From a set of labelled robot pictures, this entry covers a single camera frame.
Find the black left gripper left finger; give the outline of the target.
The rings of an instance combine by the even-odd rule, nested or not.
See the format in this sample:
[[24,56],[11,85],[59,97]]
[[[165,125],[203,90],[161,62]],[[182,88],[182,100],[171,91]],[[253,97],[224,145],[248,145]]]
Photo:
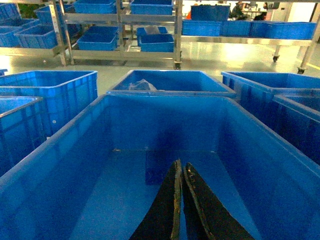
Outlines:
[[182,203],[182,165],[174,161],[168,169],[148,212],[131,240],[178,240]]

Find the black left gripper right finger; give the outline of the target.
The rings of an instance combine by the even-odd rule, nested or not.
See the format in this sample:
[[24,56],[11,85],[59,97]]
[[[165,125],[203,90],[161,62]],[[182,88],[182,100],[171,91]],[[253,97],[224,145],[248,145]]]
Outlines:
[[188,240],[252,240],[195,167],[182,170],[183,212]]

